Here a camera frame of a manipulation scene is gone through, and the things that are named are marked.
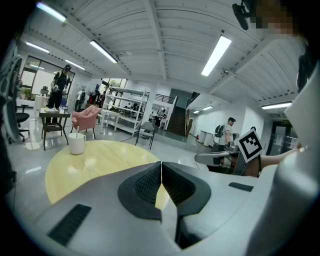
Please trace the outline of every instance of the white shelf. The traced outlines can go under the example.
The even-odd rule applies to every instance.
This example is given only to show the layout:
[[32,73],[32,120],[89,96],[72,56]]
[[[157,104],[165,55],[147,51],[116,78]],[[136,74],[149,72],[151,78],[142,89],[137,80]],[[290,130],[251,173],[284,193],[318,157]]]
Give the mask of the white shelf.
[[116,126],[117,129],[124,130],[128,133],[135,133],[138,131],[136,129],[130,128],[130,127],[125,126],[123,124],[119,124],[119,123],[116,124],[116,122],[114,122],[114,121],[107,120],[106,122],[109,126],[114,126],[114,127]]
[[139,96],[143,96],[144,97],[148,97],[149,96],[149,92],[145,92],[142,90],[132,90],[132,89],[125,89],[125,88],[121,88],[121,87],[113,87],[110,86],[109,89],[115,91],[115,92],[119,92],[119,93],[129,93],[129,94],[134,94],[134,95],[139,95]]
[[111,105],[112,108],[118,108],[118,109],[122,109],[122,110],[127,110],[127,111],[131,111],[131,112],[134,112],[134,113],[139,113],[139,111],[135,111],[135,110],[132,110],[130,108],[125,108],[125,107],[122,107],[122,106],[114,106],[114,105]]
[[120,97],[120,96],[113,96],[113,95],[110,95],[110,94],[107,94],[106,97],[115,98],[115,99],[122,100],[122,101],[127,101],[127,102],[136,102],[136,103],[140,103],[141,102],[141,100],[139,100],[139,99],[126,98],[126,97]]
[[139,123],[141,120],[136,120],[135,118],[130,118],[130,117],[126,117],[126,116],[123,116],[123,115],[119,115],[119,118],[123,119],[123,120],[127,120],[131,123]]

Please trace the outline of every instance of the black office chair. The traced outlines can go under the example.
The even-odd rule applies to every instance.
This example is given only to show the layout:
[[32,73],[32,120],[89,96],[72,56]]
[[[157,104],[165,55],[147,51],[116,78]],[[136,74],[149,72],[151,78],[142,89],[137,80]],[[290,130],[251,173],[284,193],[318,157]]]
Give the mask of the black office chair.
[[[21,123],[26,121],[30,115],[28,113],[25,113],[25,108],[28,105],[21,105],[22,106],[22,112],[16,112],[15,113],[15,118],[16,118],[16,122],[18,123],[18,127],[19,127],[19,135],[22,137],[22,142],[25,142],[25,136],[21,133],[21,132],[28,132],[28,135],[30,135],[30,130],[29,129],[20,129],[21,127]],[[8,142],[9,144],[12,143],[11,138],[8,138]]]

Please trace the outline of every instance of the chair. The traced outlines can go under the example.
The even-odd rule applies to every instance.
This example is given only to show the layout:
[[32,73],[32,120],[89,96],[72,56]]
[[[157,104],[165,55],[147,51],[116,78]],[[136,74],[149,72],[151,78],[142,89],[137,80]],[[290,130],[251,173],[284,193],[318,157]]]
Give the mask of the chair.
[[[149,131],[152,131],[153,133],[148,133],[148,132],[141,131],[141,130],[149,130]],[[139,128],[139,132],[136,136],[135,145],[137,145],[137,143],[139,141],[139,135],[143,135],[143,136],[151,138],[150,143],[149,143],[150,150],[151,150],[152,143],[153,143],[154,137],[155,137],[155,131],[156,131],[156,129],[153,127],[153,125],[149,121],[144,122]]]
[[101,112],[102,108],[98,108],[94,105],[89,106],[82,112],[72,112],[71,121],[72,121],[72,130],[75,128],[76,130],[79,128],[79,131],[87,131],[87,129],[93,129],[94,138],[96,138],[95,134],[95,126],[96,126],[96,118],[97,115]]
[[[30,130],[20,129],[20,127],[21,127],[21,123],[26,121],[30,117],[30,115],[28,113],[25,113],[25,108],[28,105],[21,105],[21,106],[22,106],[22,112],[16,112],[15,117],[16,117],[16,122],[18,123],[18,127],[19,127],[19,135],[22,137],[22,142],[25,142],[25,136],[23,136],[23,134],[21,132],[28,132],[28,135],[30,135]],[[9,142],[9,144],[12,143],[10,137],[8,138],[8,142]]]

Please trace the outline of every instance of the yellow table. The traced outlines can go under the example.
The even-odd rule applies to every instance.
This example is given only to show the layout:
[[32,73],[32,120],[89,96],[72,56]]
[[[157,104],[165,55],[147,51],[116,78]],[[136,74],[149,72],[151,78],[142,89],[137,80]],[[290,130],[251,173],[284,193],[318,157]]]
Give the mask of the yellow table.
[[[95,140],[85,143],[85,151],[73,155],[66,146],[50,161],[45,173],[45,190],[51,204],[94,178],[132,167],[160,161],[149,151],[124,142]],[[164,209],[169,199],[160,186],[155,207]]]

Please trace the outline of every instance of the black slot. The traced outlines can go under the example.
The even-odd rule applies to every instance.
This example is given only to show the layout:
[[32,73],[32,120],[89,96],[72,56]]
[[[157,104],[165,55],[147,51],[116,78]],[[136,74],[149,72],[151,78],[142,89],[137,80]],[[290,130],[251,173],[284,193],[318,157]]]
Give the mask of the black slot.
[[49,232],[48,236],[57,243],[66,246],[74,236],[92,208],[83,204],[73,207],[60,222]]
[[229,187],[233,187],[235,189],[244,190],[244,191],[248,191],[248,192],[251,192],[252,189],[254,188],[253,186],[244,185],[244,184],[240,184],[240,183],[236,183],[236,182],[231,182],[229,184]]

